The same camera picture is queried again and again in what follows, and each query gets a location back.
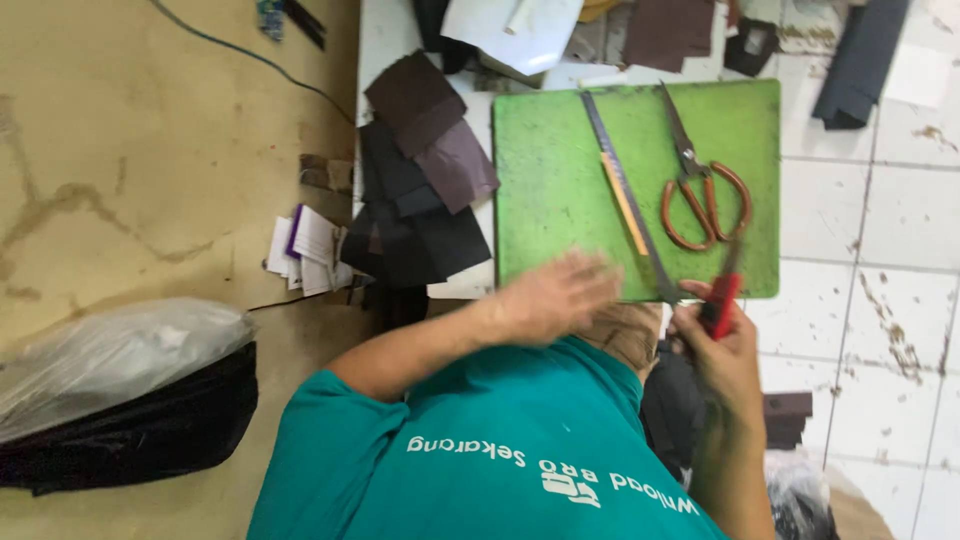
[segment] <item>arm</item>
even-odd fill
[[[396,401],[461,356],[503,343],[548,344],[589,324],[620,282],[602,257],[573,250],[473,304],[354,347],[328,369],[361,394]]]
[[[709,285],[681,282],[700,298]],[[678,307],[673,329],[693,350],[698,374],[712,395],[693,462],[692,497],[732,538],[775,538],[763,475],[767,446],[756,359],[756,327],[734,305],[732,331],[713,341],[697,322],[699,306]]]

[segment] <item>black cable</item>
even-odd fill
[[[321,89],[319,89],[319,88],[317,88],[317,87],[315,87],[315,86],[308,85],[307,83],[301,83],[301,82],[298,81],[297,79],[294,79],[293,77],[291,77],[290,74],[287,73],[285,69],[283,69],[282,67],[280,67],[279,65],[277,65],[275,62],[270,61],[270,60],[268,60],[268,59],[265,59],[265,58],[261,57],[260,55],[254,53],[253,51],[248,51],[247,49],[245,49],[245,48],[243,48],[243,47],[240,47],[240,46],[238,46],[238,45],[234,45],[233,43],[230,43],[230,42],[228,42],[228,41],[223,41],[222,39],[219,39],[219,38],[217,38],[217,37],[211,36],[210,34],[205,34],[205,33],[201,32],[201,31],[197,30],[196,28],[194,28],[194,27],[190,26],[189,24],[183,22],[179,17],[177,17],[176,15],[174,15],[170,10],[167,9],[166,6],[164,6],[163,4],[161,4],[159,0],[148,0],[148,1],[149,1],[151,4],[153,4],[154,7],[157,8],[161,13],[163,13],[164,15],[166,15],[167,18],[169,18],[170,20],[174,21],[174,23],[176,23],[177,26],[183,28],[183,30],[189,32],[190,34],[193,34],[193,35],[196,36],[196,37],[202,37],[203,39],[206,39],[207,41],[213,41],[214,43],[217,43],[218,45],[223,45],[223,46],[227,47],[227,49],[233,49],[234,51],[236,51],[236,52],[238,52],[238,53],[242,53],[242,54],[245,54],[245,55],[247,55],[247,56],[249,56],[249,57],[251,57],[251,58],[253,58],[253,59],[257,59],[257,60],[259,60],[259,61],[262,61],[263,63],[266,63],[267,65],[271,66],[273,69],[275,69],[276,71],[278,71],[278,72],[280,73],[280,75],[282,75],[287,81],[290,81],[290,82],[293,83],[294,85],[297,85],[297,86],[300,86],[300,87],[302,87],[302,88],[306,88],[306,89],[308,89],[308,90],[313,90],[313,91],[317,92],[318,94],[320,94],[321,96],[323,96],[323,98],[326,99],[326,101],[330,102],[330,104],[333,105],[333,107],[335,107],[335,108],[337,109],[337,112],[339,112],[341,115],[343,115],[344,119],[346,119],[347,122],[349,122],[349,124],[350,124],[351,126],[353,125],[353,117],[351,117],[351,116],[347,113],[347,111],[344,110],[344,108],[342,108],[342,107],[340,107],[339,105],[337,105],[337,102],[333,101],[333,98],[331,98],[331,97],[330,97],[326,92],[324,92],[323,90],[321,90]]]

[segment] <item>cutting mat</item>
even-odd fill
[[[667,273],[709,282],[726,254],[677,247],[660,223],[660,195],[680,172],[656,86],[591,91]],[[754,219],[744,234],[745,298],[770,298],[780,287],[780,83],[744,81],[669,85],[700,160],[719,160],[750,188]],[[635,253],[600,162],[580,90],[502,95],[493,103],[497,175],[496,261],[499,282],[551,259],[573,244],[602,249],[626,270],[625,301],[658,300],[649,259]],[[736,191],[715,177],[724,231],[739,214]],[[693,183],[703,201],[703,188]],[[671,218],[684,237],[704,239],[681,193]]]

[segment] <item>workbench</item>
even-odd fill
[[[726,4],[716,5],[709,57],[686,59],[681,73],[669,73],[632,65],[624,72],[627,79],[623,84],[653,85],[660,81],[665,83],[717,81],[723,71],[727,11]],[[419,48],[421,48],[420,31],[417,28],[417,19],[410,0],[363,0],[360,12],[360,51],[357,68],[357,127],[367,124],[372,119],[372,108],[363,93],[367,86],[390,64]],[[439,65],[439,55],[428,56]],[[580,80],[613,76],[619,72],[619,68],[615,65],[564,60],[547,73],[542,90],[576,88]],[[476,91],[477,74],[470,71],[469,67],[447,79],[463,96],[468,106],[467,122],[484,150],[492,156],[491,107],[497,92]],[[512,80],[504,81],[501,87],[508,88],[510,92],[537,91]],[[361,196],[364,192],[359,147],[355,155],[357,158],[353,183],[354,216],[363,207]],[[493,199],[485,197],[477,200],[472,207],[480,229],[491,247],[491,253],[495,257]],[[438,299],[480,298],[493,291],[495,268],[495,259],[488,260],[451,276],[446,283],[429,285],[427,294],[431,298]]]

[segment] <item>man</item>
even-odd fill
[[[620,282],[571,251],[333,360],[283,413],[248,538],[773,539],[754,325],[735,307],[714,342],[697,307],[671,321],[712,392],[685,493],[637,419],[652,344],[644,362],[563,337]]]

